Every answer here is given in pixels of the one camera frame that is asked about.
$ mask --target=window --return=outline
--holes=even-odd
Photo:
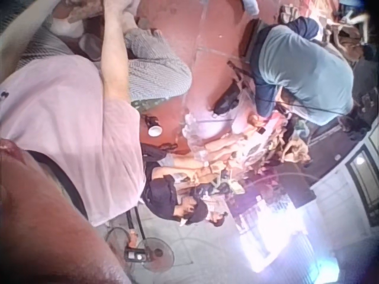
[[[372,131],[369,139],[370,139],[372,146],[374,146],[377,153],[379,153],[379,130],[378,130],[378,126],[376,126],[375,129]]]
[[[366,146],[346,164],[362,199],[370,226],[379,225],[379,170]]]

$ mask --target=black strap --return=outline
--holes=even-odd
[[[45,164],[50,168],[50,170],[54,173],[55,177],[58,179],[60,184],[65,188],[65,191],[70,196],[70,199],[76,209],[88,220],[87,211],[85,210],[83,200],[76,189],[75,185],[72,183],[67,174],[58,166],[56,162],[47,157],[45,154],[28,151],[29,154],[39,163]]]

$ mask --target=black shirt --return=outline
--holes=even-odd
[[[156,167],[160,167],[157,162],[146,163],[146,184],[142,192],[142,200],[150,211],[159,218],[176,220],[174,209],[178,200],[174,187],[175,180],[170,175],[152,180],[152,172]]]

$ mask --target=bright window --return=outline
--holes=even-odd
[[[370,226],[379,226],[379,170],[366,146],[346,164],[361,196]]]

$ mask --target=pink t-shirt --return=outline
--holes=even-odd
[[[144,187],[140,115],[104,99],[97,68],[80,56],[36,60],[0,92],[1,137],[54,160],[79,191],[92,225],[134,207]]]

